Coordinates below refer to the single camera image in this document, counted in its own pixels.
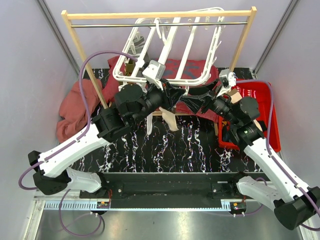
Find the wooden clothes rack frame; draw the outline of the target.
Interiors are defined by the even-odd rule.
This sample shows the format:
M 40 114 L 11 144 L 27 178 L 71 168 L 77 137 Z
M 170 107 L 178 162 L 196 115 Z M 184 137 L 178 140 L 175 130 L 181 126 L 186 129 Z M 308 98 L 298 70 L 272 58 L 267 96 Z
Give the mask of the wooden clothes rack frame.
M 181 17 L 181 22 L 186 23 L 190 17 L 201 17 L 201 23 L 207 22 L 217 22 L 218 16 L 226 17 L 246 17 L 246 21 L 248 22 L 246 25 L 243 25 L 243 30 L 240 35 L 236 50 L 234 52 L 232 61 L 229 66 L 229 70 L 231 72 L 234 71 L 236 67 L 237 61 L 240 57 L 242 48 L 252 26 L 252 23 L 255 19 L 257 13 L 257 8 L 252 6 L 250 10 L 224 10 L 221 7 L 211 7 L 204 8 L 200 10 L 191 10 L 191 11 L 167 11 L 167 12 L 123 12 L 123 13 L 68 13 L 66 10 L 61 12 L 61 16 L 65 22 L 65 25 L 69 31 L 69 34 L 75 44 L 75 47 L 80 55 L 80 58 L 83 61 L 81 66 L 82 69 L 86 69 L 90 80 L 94 86 L 94 89 L 97 92 L 100 103 L 102 104 L 104 109 L 108 108 L 107 102 L 102 94 L 101 87 L 98 86 L 96 82 L 96 78 L 94 77 L 93 71 L 89 64 L 91 60 L 90 56 L 85 54 L 85 50 L 80 42 L 80 39 L 75 31 L 76 28 L 71 27 L 73 25 L 74 20 L 114 20 L 114 19 L 135 19 L 138 18 L 156 18 L 156 17 Z M 134 60 L 135 58 L 127 53 L 115 52 L 115 55 L 129 57 L 129 59 Z

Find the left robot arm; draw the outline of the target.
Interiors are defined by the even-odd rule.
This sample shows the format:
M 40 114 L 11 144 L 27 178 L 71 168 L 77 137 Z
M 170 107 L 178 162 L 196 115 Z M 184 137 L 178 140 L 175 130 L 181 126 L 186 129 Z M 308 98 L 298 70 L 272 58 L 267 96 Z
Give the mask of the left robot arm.
M 37 165 L 33 174 L 35 186 L 45 195 L 70 189 L 103 198 L 108 186 L 101 174 L 74 170 L 70 166 L 90 152 L 132 133 L 156 109 L 172 110 L 185 92 L 165 79 L 161 89 L 150 83 L 147 91 L 138 84 L 126 84 L 115 94 L 114 103 L 101 110 L 89 126 L 52 150 L 28 154 L 30 163 Z

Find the metal rack rail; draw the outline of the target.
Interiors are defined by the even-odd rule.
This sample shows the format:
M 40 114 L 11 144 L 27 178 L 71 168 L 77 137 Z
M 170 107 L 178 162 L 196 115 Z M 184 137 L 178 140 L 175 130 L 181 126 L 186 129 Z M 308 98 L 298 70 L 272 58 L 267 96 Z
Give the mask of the metal rack rail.
M 134 23 L 134 24 L 72 24 L 72 28 L 134 28 L 134 27 L 186 27 L 186 26 L 234 26 L 246 25 L 241 22 L 189 22 L 189 23 Z

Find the olive green ribbed sock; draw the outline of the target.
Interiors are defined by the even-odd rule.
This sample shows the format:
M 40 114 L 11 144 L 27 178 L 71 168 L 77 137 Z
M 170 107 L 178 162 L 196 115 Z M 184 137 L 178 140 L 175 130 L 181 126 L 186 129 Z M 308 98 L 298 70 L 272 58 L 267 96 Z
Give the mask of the olive green ribbed sock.
M 132 63 L 128 62 L 125 65 L 125 76 L 131 76 L 135 66 L 136 66 L 135 62 L 132 62 Z

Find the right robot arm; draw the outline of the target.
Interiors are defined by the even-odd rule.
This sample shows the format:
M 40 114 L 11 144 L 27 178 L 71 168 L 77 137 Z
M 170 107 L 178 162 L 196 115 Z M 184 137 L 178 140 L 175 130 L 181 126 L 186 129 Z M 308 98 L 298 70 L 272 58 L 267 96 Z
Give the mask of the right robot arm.
M 227 185 L 228 195 L 248 196 L 272 210 L 277 220 L 288 230 L 302 226 L 320 213 L 320 188 L 310 187 L 300 179 L 277 155 L 269 144 L 270 135 L 264 135 L 255 120 L 260 116 L 255 98 L 245 96 L 232 102 L 231 91 L 238 84 L 216 82 L 194 87 L 181 101 L 196 114 L 211 110 L 229 122 L 229 137 L 248 157 L 262 169 L 273 183 L 268 187 L 245 173 L 238 173 Z

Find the grey striped sock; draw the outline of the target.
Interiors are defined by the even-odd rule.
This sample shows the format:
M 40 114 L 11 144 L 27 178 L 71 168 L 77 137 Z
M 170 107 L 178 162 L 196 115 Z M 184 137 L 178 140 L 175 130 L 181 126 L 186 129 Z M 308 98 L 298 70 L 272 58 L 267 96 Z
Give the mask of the grey striped sock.
M 133 56 L 139 58 L 145 46 L 145 38 L 142 35 L 136 35 L 133 39 L 134 51 Z

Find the red plastic bin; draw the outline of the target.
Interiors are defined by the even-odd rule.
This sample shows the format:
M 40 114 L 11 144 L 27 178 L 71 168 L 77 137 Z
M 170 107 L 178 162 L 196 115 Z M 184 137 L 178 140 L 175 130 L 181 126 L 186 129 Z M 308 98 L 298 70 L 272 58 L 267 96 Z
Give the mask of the red plastic bin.
M 259 122 L 263 121 L 265 126 L 267 127 L 269 124 L 269 115 L 270 115 L 270 106 L 271 106 L 271 96 L 270 90 L 268 86 L 263 82 L 244 82 L 240 83 L 242 80 L 238 80 L 236 86 L 233 89 L 236 89 L 237 86 L 255 90 L 255 96 L 258 103 L 258 109 L 260 112 L 260 116 L 257 118 Z M 227 148 L 227 149 L 234 149 L 239 150 L 239 148 L 234 145 L 232 142 L 224 141 L 223 138 L 226 137 L 226 131 L 223 130 L 229 129 L 229 123 L 223 120 L 222 117 L 218 117 L 218 145 L 220 148 Z M 278 130 L 278 122 L 277 122 L 277 115 L 276 115 L 276 108 L 275 106 L 272 109 L 272 117 L 271 117 L 271 124 L 270 124 L 270 138 L 269 144 L 273 148 L 273 150 L 278 153 L 281 150 L 281 143 L 279 137 L 279 130 Z

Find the white plastic clip hanger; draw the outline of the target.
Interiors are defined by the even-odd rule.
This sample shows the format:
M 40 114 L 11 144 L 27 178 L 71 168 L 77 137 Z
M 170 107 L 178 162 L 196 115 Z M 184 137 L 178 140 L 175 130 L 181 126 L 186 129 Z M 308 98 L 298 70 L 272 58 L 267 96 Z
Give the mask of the white plastic clip hanger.
M 225 19 L 224 16 L 218 16 L 217 22 L 225 22 L 224 19 Z M 135 24 L 182 23 L 181 20 L 182 18 L 178 16 L 140 17 L 135 21 Z M 200 16 L 190 17 L 186 23 L 200 23 L 200 20 L 201 20 Z M 188 61 L 188 57 L 196 37 L 197 29 L 200 28 L 200 26 L 187 26 L 189 28 L 189 37 L 187 39 L 186 44 L 182 44 L 181 41 L 178 41 L 176 39 L 178 28 L 181 28 L 181 27 L 182 26 L 133 27 L 124 45 L 123 52 L 133 56 L 133 53 L 135 50 L 133 40 L 136 35 L 141 35 L 144 37 L 145 39 L 144 48 L 141 52 L 140 57 L 137 58 L 138 63 L 135 64 L 135 68 L 131 76 L 124 77 L 121 71 L 121 66 L 123 64 L 126 65 L 130 61 L 129 57 L 122 55 L 118 58 L 118 61 L 115 64 L 115 68 L 113 69 L 113 72 L 112 72 L 113 77 L 117 81 L 125 82 L 125 83 L 129 83 L 129 82 L 144 83 L 146 79 L 138 76 L 138 71 L 140 70 L 139 68 L 140 63 L 142 63 L 142 61 L 145 61 L 145 62 L 147 61 L 149 47 L 154 38 L 154 35 L 157 34 L 158 38 L 161 40 L 161 42 L 159 43 L 159 48 L 161 49 L 161 53 L 159 55 L 159 58 L 157 59 L 159 63 L 163 65 L 166 64 L 166 61 L 169 59 L 169 55 L 172 50 L 172 47 L 178 46 L 178 48 L 183 51 L 183 55 L 179 60 L 180 65 L 178 67 L 177 74 L 175 78 L 171 78 L 171 79 L 169 78 L 168 79 L 169 82 L 174 85 L 187 86 L 187 87 L 194 87 L 194 86 L 205 84 L 207 80 L 210 78 L 211 67 L 214 66 L 214 63 L 217 59 L 217 57 L 215 56 L 215 53 L 221 43 L 221 41 L 219 40 L 219 37 L 222 33 L 224 25 L 215 25 L 215 29 L 212 34 L 210 46 L 208 47 L 208 53 L 205 59 L 205 64 L 204 64 L 201 76 L 196 79 L 183 79 L 182 74 L 183 74 L 185 65 Z

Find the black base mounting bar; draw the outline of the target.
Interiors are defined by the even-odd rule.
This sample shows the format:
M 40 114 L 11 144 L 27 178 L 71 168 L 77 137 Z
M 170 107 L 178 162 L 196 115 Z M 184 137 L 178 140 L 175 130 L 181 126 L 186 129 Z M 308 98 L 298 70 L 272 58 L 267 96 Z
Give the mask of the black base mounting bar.
M 106 173 L 99 193 L 81 191 L 81 199 L 111 197 L 120 210 L 208 209 L 222 207 L 221 200 L 242 201 L 231 185 L 235 173 Z

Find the pink crumpled cloth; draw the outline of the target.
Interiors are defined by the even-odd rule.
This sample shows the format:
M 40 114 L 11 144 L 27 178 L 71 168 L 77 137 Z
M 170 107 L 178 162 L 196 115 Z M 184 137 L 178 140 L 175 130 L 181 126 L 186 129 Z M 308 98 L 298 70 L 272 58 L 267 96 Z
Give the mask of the pink crumpled cloth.
M 82 88 L 89 113 L 92 114 L 100 103 L 100 99 L 90 79 L 82 80 Z M 62 101 L 58 114 L 62 118 L 56 124 L 56 137 L 60 143 L 73 137 L 87 125 L 88 117 L 79 82 L 72 86 L 70 92 Z

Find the red patterned pillow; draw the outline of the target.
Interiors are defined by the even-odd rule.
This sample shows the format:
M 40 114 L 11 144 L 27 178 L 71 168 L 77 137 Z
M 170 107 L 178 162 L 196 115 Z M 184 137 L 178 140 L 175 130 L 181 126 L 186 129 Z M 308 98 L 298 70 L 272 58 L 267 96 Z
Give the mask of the red patterned pillow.
M 109 77 L 106 82 L 105 87 L 102 89 L 102 94 L 107 103 L 113 102 L 114 101 L 114 95 L 119 91 L 119 83 L 118 81 L 113 77 L 112 73 L 113 70 L 116 66 L 116 63 L 118 61 L 119 57 L 115 56 L 112 57 L 108 60 L 109 64 Z M 193 80 L 197 79 L 198 77 L 201 76 L 202 70 L 205 66 L 205 60 L 188 60 L 185 64 L 183 73 L 182 73 L 182 78 L 183 79 L 188 79 L 188 80 Z M 164 78 L 166 79 L 174 79 L 177 75 L 179 66 L 180 66 L 180 61 L 175 60 L 175 59 L 168 59 L 165 63 L 165 72 L 163 74 Z M 214 82 L 218 76 L 219 76 L 219 71 L 215 66 L 212 66 L 209 72 L 209 79 L 207 80 L 207 84 Z M 178 102 L 176 105 L 176 112 L 177 113 L 184 113 L 188 115 L 192 115 L 192 111 L 182 102 Z M 196 114 L 198 117 L 208 119 L 210 121 L 213 121 L 215 123 L 218 122 L 219 116 L 214 113 L 211 110 L 208 110 L 206 113 L 201 113 L 197 112 Z

